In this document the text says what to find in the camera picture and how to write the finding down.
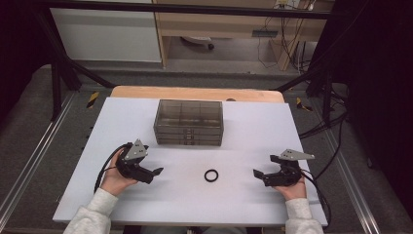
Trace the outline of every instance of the human hand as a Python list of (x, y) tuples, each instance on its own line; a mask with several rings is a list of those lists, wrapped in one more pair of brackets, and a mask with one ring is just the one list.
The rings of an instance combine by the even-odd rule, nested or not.
[(120, 195), (127, 187), (137, 183), (135, 179), (123, 177), (116, 168), (116, 161), (123, 151), (124, 149), (120, 149), (115, 153), (100, 185), (101, 189), (114, 196)]
[(304, 177), (301, 176), (300, 180), (291, 186), (274, 186), (278, 190), (286, 201), (296, 199), (296, 198), (307, 198), (306, 184), (304, 182)]

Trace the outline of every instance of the human arm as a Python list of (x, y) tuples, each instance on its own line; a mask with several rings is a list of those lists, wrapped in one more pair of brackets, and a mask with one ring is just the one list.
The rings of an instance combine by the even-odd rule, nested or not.
[(137, 183), (134, 179), (124, 178), (116, 169), (116, 160), (122, 151), (123, 149), (115, 153), (109, 165), (112, 169), (106, 171), (100, 188), (86, 207), (79, 208), (64, 230), (64, 234), (109, 233), (109, 216), (118, 202), (117, 196), (128, 186)]
[(304, 178), (291, 186), (276, 186), (285, 198), (288, 221), (285, 223), (286, 234), (313, 234), (323, 233), (319, 222), (313, 219), (309, 201), (307, 199)]

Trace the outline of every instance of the sleeve cuff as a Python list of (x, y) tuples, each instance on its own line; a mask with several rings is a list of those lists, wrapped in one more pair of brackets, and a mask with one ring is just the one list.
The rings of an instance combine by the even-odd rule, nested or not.
[(109, 216), (115, 208), (118, 198), (105, 190), (98, 188), (87, 208), (91, 211)]
[(309, 201), (306, 198), (297, 198), (286, 201), (286, 209), (288, 212), (288, 217), (290, 219), (293, 218), (301, 218), (301, 219), (310, 219), (313, 218)]

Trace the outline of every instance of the wall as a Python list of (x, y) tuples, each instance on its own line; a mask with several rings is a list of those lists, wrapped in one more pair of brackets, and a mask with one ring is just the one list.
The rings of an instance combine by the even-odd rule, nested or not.
[(72, 59), (161, 62), (153, 13), (52, 9), (52, 14)]

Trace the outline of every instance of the white sleeve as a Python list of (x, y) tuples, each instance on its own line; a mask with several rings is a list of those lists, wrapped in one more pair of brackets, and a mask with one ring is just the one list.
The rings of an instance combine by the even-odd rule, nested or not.
[(319, 234), (322, 231), (321, 224), (310, 211), (309, 201), (305, 198), (289, 200), (286, 203), (289, 220), (285, 224), (286, 234)]
[(63, 233), (109, 233), (109, 216), (117, 201), (117, 197), (98, 188), (89, 204), (79, 208)]

